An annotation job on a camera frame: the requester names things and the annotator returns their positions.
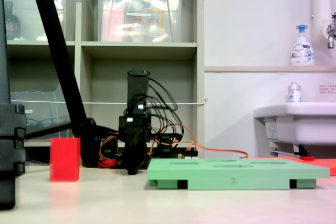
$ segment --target white wall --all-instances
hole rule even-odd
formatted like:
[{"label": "white wall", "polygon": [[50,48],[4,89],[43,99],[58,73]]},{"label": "white wall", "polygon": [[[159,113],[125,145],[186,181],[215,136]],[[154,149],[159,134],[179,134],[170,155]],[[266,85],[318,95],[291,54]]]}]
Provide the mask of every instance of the white wall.
[{"label": "white wall", "polygon": [[[267,155],[268,143],[260,132],[255,133],[258,122],[253,118],[253,110],[285,102],[291,81],[301,85],[303,102],[336,102],[336,94],[319,93],[319,85],[336,85],[336,73],[207,73],[206,146],[243,150],[250,156]],[[206,153],[206,157],[221,156]]]},{"label": "white wall", "polygon": [[[296,26],[310,28],[311,14],[311,0],[206,0],[205,66],[287,66]],[[336,50],[332,55],[316,55],[317,65],[336,66]],[[291,81],[302,86],[304,101],[336,101],[318,90],[319,84],[336,84],[336,73],[206,73],[206,145],[263,155],[252,112],[285,102]]]}]

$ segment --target green board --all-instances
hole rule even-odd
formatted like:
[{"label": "green board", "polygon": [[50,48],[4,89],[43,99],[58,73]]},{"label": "green board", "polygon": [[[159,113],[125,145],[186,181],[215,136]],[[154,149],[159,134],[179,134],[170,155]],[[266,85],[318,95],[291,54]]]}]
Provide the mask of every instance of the green board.
[{"label": "green board", "polygon": [[158,189],[262,190],[316,188],[329,169],[281,158],[159,159],[148,167],[150,186]]}]

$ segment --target sink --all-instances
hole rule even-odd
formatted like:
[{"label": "sink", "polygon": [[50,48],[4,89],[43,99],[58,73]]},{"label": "sink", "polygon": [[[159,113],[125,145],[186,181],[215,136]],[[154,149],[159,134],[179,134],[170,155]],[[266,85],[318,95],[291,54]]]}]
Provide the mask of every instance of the sink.
[{"label": "sink", "polygon": [[336,103],[301,102],[269,105],[254,111],[274,142],[336,145]]}]

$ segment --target pump bottle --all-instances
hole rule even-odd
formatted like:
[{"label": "pump bottle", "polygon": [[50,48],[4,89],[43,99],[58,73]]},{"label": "pump bottle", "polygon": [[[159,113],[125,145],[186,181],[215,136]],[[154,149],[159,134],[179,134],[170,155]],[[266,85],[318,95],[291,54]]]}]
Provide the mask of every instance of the pump bottle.
[{"label": "pump bottle", "polygon": [[306,25],[299,25],[296,29],[299,30],[299,38],[294,44],[289,62],[291,66],[314,66],[315,54],[305,36],[305,30],[308,28]]}]

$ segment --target clear plastic bin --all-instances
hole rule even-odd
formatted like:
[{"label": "clear plastic bin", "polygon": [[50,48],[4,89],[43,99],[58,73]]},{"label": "clear plastic bin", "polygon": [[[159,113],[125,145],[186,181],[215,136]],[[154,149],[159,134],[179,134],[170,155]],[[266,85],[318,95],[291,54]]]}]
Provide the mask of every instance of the clear plastic bin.
[{"label": "clear plastic bin", "polygon": [[98,41],[181,42],[182,0],[98,0]]},{"label": "clear plastic bin", "polygon": [[[69,121],[69,113],[65,103],[15,102],[15,100],[64,102],[64,96],[60,86],[57,87],[55,92],[27,90],[24,92],[11,92],[10,94],[12,103],[22,104],[25,107],[27,117],[27,132]],[[42,136],[38,139],[48,140],[51,137],[68,136],[69,131],[62,131],[47,136]]]},{"label": "clear plastic bin", "polygon": [[[7,39],[47,40],[35,0],[4,1]],[[55,0],[56,10],[66,40],[75,39],[75,3],[76,0]]]}]

